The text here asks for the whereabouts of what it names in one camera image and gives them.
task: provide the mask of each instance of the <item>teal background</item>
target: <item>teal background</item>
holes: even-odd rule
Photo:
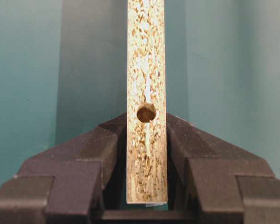
[[[125,0],[0,0],[0,185],[126,110]],[[167,110],[280,178],[280,0],[166,0]]]

